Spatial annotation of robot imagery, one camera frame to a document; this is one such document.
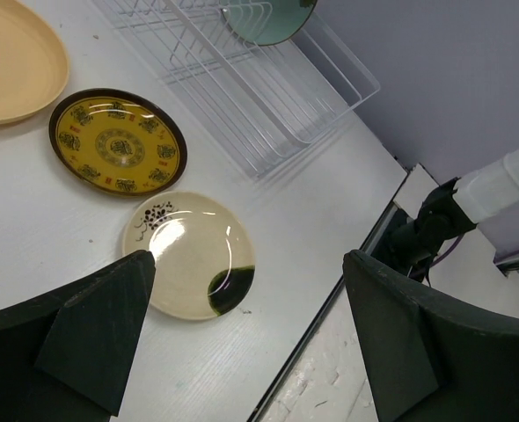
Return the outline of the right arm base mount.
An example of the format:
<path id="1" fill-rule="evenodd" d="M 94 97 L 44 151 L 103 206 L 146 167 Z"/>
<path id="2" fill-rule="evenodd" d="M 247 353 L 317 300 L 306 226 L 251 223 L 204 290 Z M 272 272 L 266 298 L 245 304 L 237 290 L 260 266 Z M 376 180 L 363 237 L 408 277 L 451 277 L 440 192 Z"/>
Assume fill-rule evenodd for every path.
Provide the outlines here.
<path id="1" fill-rule="evenodd" d="M 422 283 L 448 234 L 449 219 L 430 214 L 415 220 L 397 207 L 377 226 L 367 253 L 377 261 Z"/>

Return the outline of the orange round plate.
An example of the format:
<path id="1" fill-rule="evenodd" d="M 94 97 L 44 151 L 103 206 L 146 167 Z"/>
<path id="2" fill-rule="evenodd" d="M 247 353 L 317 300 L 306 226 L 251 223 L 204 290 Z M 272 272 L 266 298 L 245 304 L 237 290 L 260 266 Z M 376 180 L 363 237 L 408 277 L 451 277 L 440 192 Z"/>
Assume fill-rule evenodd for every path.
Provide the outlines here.
<path id="1" fill-rule="evenodd" d="M 0 125 L 53 103 L 69 81 L 69 56 L 53 28 L 18 1 L 0 1 Z"/>

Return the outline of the light blue flower plate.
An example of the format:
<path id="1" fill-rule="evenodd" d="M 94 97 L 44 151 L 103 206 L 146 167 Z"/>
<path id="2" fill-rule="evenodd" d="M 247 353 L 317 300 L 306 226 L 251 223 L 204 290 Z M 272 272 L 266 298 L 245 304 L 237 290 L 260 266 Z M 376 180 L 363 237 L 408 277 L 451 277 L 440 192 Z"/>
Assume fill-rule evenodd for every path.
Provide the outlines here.
<path id="1" fill-rule="evenodd" d="M 318 1 L 220 1 L 231 32 L 257 46 L 272 46 L 291 38 L 309 20 Z"/>

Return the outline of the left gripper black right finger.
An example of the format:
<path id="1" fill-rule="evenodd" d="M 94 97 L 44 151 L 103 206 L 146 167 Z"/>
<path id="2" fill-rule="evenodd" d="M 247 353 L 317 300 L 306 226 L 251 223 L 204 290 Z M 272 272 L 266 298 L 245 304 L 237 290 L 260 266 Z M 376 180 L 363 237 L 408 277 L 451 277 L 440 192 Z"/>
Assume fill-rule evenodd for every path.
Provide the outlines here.
<path id="1" fill-rule="evenodd" d="M 519 318 L 352 250 L 343 279 L 381 421 L 519 421 Z"/>

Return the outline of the yellow patterned black-rim plate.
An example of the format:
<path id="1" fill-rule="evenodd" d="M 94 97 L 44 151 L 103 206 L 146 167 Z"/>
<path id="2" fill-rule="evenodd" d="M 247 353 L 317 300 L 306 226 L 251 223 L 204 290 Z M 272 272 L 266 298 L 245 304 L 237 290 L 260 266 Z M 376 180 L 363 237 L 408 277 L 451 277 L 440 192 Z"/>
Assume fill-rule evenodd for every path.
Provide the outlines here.
<path id="1" fill-rule="evenodd" d="M 175 185 L 187 145 L 175 121 L 133 93 L 95 88 L 75 92 L 54 109 L 48 135 L 60 162 L 105 193 L 143 197 Z"/>

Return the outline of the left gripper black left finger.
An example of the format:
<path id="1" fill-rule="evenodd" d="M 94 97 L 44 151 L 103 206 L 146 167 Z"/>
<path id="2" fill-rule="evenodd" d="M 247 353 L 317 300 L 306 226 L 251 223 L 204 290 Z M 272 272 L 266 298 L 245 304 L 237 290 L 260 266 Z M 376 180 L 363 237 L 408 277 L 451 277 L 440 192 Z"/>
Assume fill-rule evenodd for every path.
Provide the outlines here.
<path id="1" fill-rule="evenodd" d="M 135 251 L 0 309 L 0 421 L 118 416 L 155 271 L 152 254 Z"/>

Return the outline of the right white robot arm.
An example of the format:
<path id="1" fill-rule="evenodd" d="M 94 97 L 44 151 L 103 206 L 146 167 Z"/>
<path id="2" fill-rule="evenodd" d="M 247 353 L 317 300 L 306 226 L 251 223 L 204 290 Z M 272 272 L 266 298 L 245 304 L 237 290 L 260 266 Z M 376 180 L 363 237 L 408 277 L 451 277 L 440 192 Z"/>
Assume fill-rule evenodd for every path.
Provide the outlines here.
<path id="1" fill-rule="evenodd" d="M 519 203 L 519 149 L 461 178 L 436 187 L 415 220 L 395 229 L 388 243 L 392 262 L 413 266 L 442 244 Z"/>

